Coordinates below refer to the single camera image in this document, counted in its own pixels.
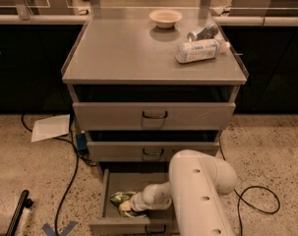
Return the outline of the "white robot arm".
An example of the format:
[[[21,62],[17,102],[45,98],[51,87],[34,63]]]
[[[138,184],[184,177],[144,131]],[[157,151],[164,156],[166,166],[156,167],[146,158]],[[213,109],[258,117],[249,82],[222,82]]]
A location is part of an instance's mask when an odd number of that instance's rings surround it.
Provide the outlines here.
[[[233,192],[236,183],[237,174],[225,160],[184,149],[171,158],[166,183],[146,186],[118,210],[174,207],[180,236],[235,236],[219,197]]]

